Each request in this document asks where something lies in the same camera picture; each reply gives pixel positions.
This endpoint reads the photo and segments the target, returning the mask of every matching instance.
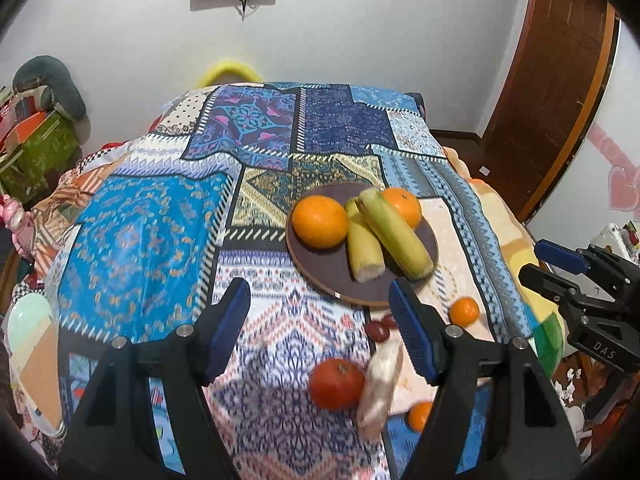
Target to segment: patchwork quilt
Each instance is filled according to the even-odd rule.
[[[354,413],[310,402],[306,383],[319,362],[340,356],[366,366],[376,344],[364,323],[384,312],[341,303],[300,275],[284,241],[295,201],[329,182],[408,189],[440,248],[421,301],[446,319],[457,298],[476,298],[481,322],[472,333],[500,342],[532,337],[545,320],[523,300],[485,204],[450,165],[423,113],[413,96],[385,89],[224,85],[181,95],[151,133],[82,161],[40,207],[36,256],[60,322],[64,423],[110,339],[163,338],[240,276],[250,284],[251,309],[206,398],[241,477],[399,478],[417,439],[402,414],[433,399],[434,388],[406,358],[394,416],[375,442],[358,436]],[[20,284],[14,301],[24,292]],[[150,389],[165,465],[181,472],[161,381]],[[460,471],[478,458],[487,399],[480,388]],[[54,468],[62,441],[40,436]]]

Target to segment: red grape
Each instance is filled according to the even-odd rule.
[[[396,325],[396,319],[394,318],[393,314],[387,314],[385,317],[383,317],[382,324],[387,328],[398,328],[398,325]]]
[[[376,343],[382,343],[389,339],[389,328],[376,320],[369,321],[364,325],[364,332]]]

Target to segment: corn cob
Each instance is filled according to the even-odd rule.
[[[402,371],[402,346],[400,338],[378,346],[367,365],[364,389],[356,411],[358,431],[366,440],[375,442],[379,439],[389,417]]]
[[[351,272],[358,283],[367,283],[385,272],[385,257],[380,242],[367,226],[355,202],[349,200],[344,209],[349,218],[347,252]]]
[[[360,193],[356,205],[407,278],[419,280],[433,271],[433,261],[420,238],[377,189]]]

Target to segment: tangerine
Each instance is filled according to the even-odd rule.
[[[409,428],[418,433],[421,433],[424,427],[427,425],[427,420],[429,418],[429,414],[431,413],[431,408],[433,407],[433,402],[418,402],[418,404],[414,404],[412,408],[409,410],[409,416],[407,417],[407,422],[409,423]]]
[[[358,405],[364,374],[345,359],[330,358],[311,370],[307,391],[313,403],[325,410],[348,410]]]
[[[420,202],[412,193],[400,187],[388,187],[382,192],[382,196],[400,213],[411,229],[418,227],[422,220],[422,208]]]
[[[347,236],[349,219],[344,208],[333,198],[323,195],[304,197],[291,216],[293,230],[300,239],[315,249],[330,249]]]
[[[480,308],[473,298],[460,298],[449,310],[449,318],[455,325],[465,327],[472,324],[480,316]]]

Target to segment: wooden plate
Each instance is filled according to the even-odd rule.
[[[305,196],[324,195],[344,205],[349,199],[358,195],[367,187],[370,187],[370,185],[361,182],[336,182],[335,184],[316,187]],[[356,282],[351,274],[346,242],[341,243],[334,249],[319,251],[310,248],[298,238],[291,225],[291,214],[296,205],[294,204],[291,208],[287,218],[286,241],[291,258],[298,270],[315,286],[340,300],[374,308],[387,308],[389,306],[387,299],[389,285],[394,279],[402,276],[402,271],[391,256],[384,251],[386,270],[382,276],[367,283]],[[415,229],[415,233],[427,248],[427,251],[429,251],[435,268],[438,262],[438,243],[433,229],[422,218],[422,221]],[[428,279],[429,277],[426,277],[418,282],[412,282],[414,289],[420,290]]]

